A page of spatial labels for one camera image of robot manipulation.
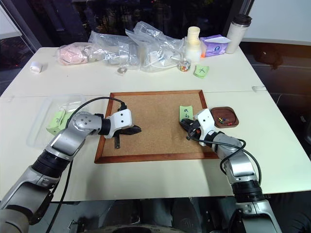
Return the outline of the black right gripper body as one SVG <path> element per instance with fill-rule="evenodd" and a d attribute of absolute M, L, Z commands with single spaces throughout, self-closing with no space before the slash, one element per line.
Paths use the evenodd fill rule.
<path fill-rule="evenodd" d="M 187 132 L 186 138 L 188 140 L 199 140 L 201 136 L 200 123 L 198 120 L 194 120 L 193 124 L 190 124 L 189 129 L 184 129 Z"/>

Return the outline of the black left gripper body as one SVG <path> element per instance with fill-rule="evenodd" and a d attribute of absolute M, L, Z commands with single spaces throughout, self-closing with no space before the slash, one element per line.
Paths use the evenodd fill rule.
<path fill-rule="evenodd" d="M 113 136 L 117 136 L 117 135 L 120 135 L 120 134 L 123 134 L 123 135 L 131 135 L 132 134 L 132 128 L 129 127 L 129 128 L 126 128 L 126 129 L 119 129 L 119 130 L 116 130 L 114 132 L 114 135 Z"/>

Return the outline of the green note with handwriting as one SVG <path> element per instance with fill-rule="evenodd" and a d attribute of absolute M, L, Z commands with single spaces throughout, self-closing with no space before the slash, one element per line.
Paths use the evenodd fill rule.
<path fill-rule="evenodd" d="M 179 121 L 183 119 L 190 119 L 193 120 L 193 107 L 190 106 L 179 106 Z"/>

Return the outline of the dark wooden tray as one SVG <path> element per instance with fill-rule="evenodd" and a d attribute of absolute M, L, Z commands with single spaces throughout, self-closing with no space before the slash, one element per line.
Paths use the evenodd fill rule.
<path fill-rule="evenodd" d="M 210 110 L 213 119 L 214 119 L 214 126 L 219 129 L 224 128 L 234 128 L 237 127 L 239 124 L 239 119 L 236 116 L 234 110 L 230 107 L 214 107 Z M 221 117 L 228 119 L 228 121 L 222 121 L 224 124 L 222 125 L 218 120 Z"/>

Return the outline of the green sticky note pad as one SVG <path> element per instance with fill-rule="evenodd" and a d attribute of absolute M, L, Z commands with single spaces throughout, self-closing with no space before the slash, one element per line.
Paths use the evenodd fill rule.
<path fill-rule="evenodd" d="M 209 72 L 209 66 L 196 65 L 194 70 L 194 76 L 200 79 L 204 79 Z"/>

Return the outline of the clear jar of coloured pushpins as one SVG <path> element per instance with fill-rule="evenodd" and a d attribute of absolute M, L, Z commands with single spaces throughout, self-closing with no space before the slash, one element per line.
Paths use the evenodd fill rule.
<path fill-rule="evenodd" d="M 191 67 L 190 60 L 184 58 L 179 61 L 178 68 L 180 71 L 187 72 L 190 70 L 190 67 Z"/>

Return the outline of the large green sticky note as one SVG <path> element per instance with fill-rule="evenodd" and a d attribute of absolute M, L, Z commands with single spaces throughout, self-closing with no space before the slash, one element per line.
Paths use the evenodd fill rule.
<path fill-rule="evenodd" d="M 60 126 L 65 116 L 65 113 L 65 109 L 60 109 L 58 112 L 54 113 L 53 118 L 50 120 L 48 126 L 46 127 L 46 130 L 50 134 L 56 135 L 60 131 Z"/>

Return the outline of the clear plastic box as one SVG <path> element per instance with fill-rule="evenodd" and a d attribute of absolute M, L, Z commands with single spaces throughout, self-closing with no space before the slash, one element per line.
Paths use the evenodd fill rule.
<path fill-rule="evenodd" d="M 53 118 L 55 112 L 65 109 L 66 112 L 74 112 L 80 105 L 86 102 L 84 95 L 56 95 L 47 97 L 41 109 L 37 113 L 34 123 L 29 132 L 26 144 L 29 147 L 43 149 L 54 138 L 46 127 Z"/>

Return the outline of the wood-framed cork board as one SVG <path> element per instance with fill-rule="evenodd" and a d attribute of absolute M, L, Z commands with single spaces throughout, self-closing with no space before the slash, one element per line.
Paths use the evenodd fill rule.
<path fill-rule="evenodd" d="M 119 149 L 113 139 L 101 136 L 96 164 L 217 158 L 211 148 L 188 141 L 179 124 L 180 106 L 192 106 L 194 114 L 207 107 L 202 90 L 115 92 L 110 96 L 126 103 L 142 131 L 121 135 Z"/>

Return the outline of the translucent white plastic bottle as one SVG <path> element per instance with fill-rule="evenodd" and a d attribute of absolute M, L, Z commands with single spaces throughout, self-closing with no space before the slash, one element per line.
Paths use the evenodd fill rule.
<path fill-rule="evenodd" d="M 199 62 L 201 58 L 201 41 L 196 39 L 184 38 L 184 57 L 191 62 Z"/>

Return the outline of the crumpled clear plastic bag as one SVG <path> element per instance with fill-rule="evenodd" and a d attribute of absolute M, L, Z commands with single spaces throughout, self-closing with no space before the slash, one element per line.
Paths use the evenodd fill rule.
<path fill-rule="evenodd" d="M 129 37 L 91 32 L 88 43 L 81 47 L 81 59 L 104 61 L 110 65 L 137 69 L 140 66 L 138 45 Z"/>

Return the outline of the plastic bag with pink contents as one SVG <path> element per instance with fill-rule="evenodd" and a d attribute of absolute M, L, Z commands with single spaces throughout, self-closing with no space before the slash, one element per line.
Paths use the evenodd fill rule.
<path fill-rule="evenodd" d="M 90 43 L 75 42 L 60 46 L 56 51 L 57 61 L 65 66 L 80 65 L 88 63 Z"/>

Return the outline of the white tumbler with black lid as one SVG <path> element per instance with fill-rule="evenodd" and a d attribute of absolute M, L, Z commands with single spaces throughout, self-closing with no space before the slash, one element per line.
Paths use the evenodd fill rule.
<path fill-rule="evenodd" d="M 226 53 L 233 54 L 236 51 L 246 31 L 250 27 L 251 21 L 252 18 L 244 14 L 238 14 L 233 17 L 226 36 L 230 40 L 225 50 Z"/>

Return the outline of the dark brown background object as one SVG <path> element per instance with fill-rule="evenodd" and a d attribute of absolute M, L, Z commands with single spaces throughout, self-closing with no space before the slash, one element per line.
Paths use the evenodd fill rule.
<path fill-rule="evenodd" d="M 253 56 L 257 62 L 270 65 L 271 69 L 277 69 L 283 64 L 280 52 L 272 46 L 259 46 L 253 49 Z"/>

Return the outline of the white tape roll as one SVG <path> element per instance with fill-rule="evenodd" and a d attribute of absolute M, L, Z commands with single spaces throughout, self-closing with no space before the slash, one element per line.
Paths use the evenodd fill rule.
<path fill-rule="evenodd" d="M 32 61 L 30 64 L 30 71 L 35 74 L 41 73 L 43 64 L 40 62 Z"/>

